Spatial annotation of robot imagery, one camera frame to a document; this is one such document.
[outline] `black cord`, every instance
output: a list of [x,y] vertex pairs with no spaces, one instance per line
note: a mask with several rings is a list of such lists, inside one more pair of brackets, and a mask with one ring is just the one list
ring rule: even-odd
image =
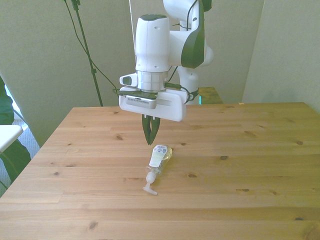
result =
[[171,81],[171,79],[172,79],[172,77],[174,76],[174,74],[175,74],[175,72],[176,72],[177,68],[178,68],[178,66],[176,66],[176,67],[175,67],[175,69],[174,69],[174,71],[173,71],[173,73],[172,73],[172,75],[171,75],[171,77],[170,77],[170,79],[169,79],[168,83]]
[[174,25],[172,25],[172,26],[180,26],[180,27],[182,27],[182,28],[184,28],[184,29],[187,29],[185,26],[182,26],[180,23],[177,23],[177,24],[174,24]]
[[189,8],[189,11],[188,11],[188,16],[186,17],[186,30],[189,31],[189,14],[190,14],[190,11],[191,9],[194,7],[194,5],[196,4],[198,0],[195,0],[194,3],[191,5],[191,7]]
[[110,82],[110,84],[112,84],[112,86],[114,87],[114,89],[117,89],[117,87],[114,85],[114,83],[97,67],[97,65],[96,65],[96,64],[94,63],[94,61],[91,59],[90,54],[88,54],[88,52],[86,51],[84,45],[82,44],[82,42],[81,42],[81,40],[80,40],[80,38],[79,38],[79,36],[78,36],[77,30],[76,30],[76,26],[75,26],[75,22],[74,22],[74,19],[73,19],[72,15],[71,15],[69,6],[68,6],[68,4],[67,4],[67,1],[64,0],[64,3],[65,3],[65,5],[66,5],[66,8],[67,8],[67,10],[68,10],[68,12],[69,12],[69,15],[70,15],[75,36],[76,36],[76,38],[78,39],[78,41],[79,41],[82,49],[84,50],[85,54],[86,54],[86,55],[88,56],[88,58],[91,60],[92,64],[96,67],[96,69]]
[[184,89],[185,91],[186,91],[186,93],[188,94],[188,98],[187,98],[187,100],[186,100],[186,102],[184,103],[184,104],[186,104],[187,102],[189,102],[189,100],[190,100],[190,92],[188,91],[188,89],[186,89],[185,87],[181,87],[182,89]]

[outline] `plastic bottle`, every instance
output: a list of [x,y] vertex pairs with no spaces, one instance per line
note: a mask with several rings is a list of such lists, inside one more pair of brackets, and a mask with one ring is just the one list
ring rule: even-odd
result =
[[152,156],[150,159],[149,166],[145,168],[146,172],[146,182],[147,184],[143,188],[146,192],[157,195],[157,192],[150,188],[158,175],[164,170],[168,160],[171,158],[172,148],[166,145],[157,145],[153,148]]

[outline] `white pump nozzle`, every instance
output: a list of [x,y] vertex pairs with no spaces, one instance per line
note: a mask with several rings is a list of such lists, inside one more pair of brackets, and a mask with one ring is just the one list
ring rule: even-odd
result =
[[143,188],[143,190],[145,190],[146,192],[153,194],[153,195],[158,195],[158,193],[156,191],[153,191],[150,188],[150,184],[152,184],[155,180],[156,180],[156,174],[154,172],[148,172],[148,174],[146,175],[146,182],[147,184],[145,185],[145,187]]

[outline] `wood grain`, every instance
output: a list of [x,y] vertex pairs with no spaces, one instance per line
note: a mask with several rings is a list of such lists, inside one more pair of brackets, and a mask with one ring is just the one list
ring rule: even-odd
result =
[[[156,144],[173,154],[153,196]],[[304,103],[189,105],[148,146],[139,114],[74,108],[0,216],[1,240],[319,240],[320,116]]]

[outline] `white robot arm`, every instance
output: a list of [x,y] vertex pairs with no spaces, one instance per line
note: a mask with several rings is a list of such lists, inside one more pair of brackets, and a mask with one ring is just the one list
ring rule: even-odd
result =
[[[198,76],[192,69],[213,59],[204,29],[204,12],[211,9],[212,1],[163,0],[163,5],[180,21],[180,31],[170,31],[165,15],[141,16],[135,37],[136,72],[120,77],[124,87],[118,92],[121,109],[142,114],[148,144],[156,137],[160,118],[179,122],[186,116],[185,103],[197,102]],[[179,66],[183,90],[170,89],[176,87],[168,83],[170,66]]]

